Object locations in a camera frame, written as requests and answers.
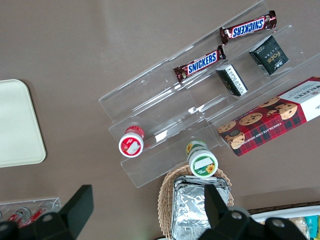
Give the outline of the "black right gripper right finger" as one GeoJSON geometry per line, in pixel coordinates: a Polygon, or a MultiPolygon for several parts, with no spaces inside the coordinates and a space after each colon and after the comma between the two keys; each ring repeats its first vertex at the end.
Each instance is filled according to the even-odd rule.
{"type": "Polygon", "coordinates": [[[199,237],[201,240],[246,240],[249,217],[239,209],[228,208],[211,184],[204,186],[204,208],[210,228],[199,237]]]}

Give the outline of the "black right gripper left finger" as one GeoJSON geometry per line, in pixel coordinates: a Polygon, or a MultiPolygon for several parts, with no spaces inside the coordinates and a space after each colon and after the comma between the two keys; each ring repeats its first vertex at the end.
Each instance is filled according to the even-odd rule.
{"type": "Polygon", "coordinates": [[[93,187],[82,185],[59,212],[49,212],[32,224],[35,240],[75,240],[94,210],[93,187]]]}

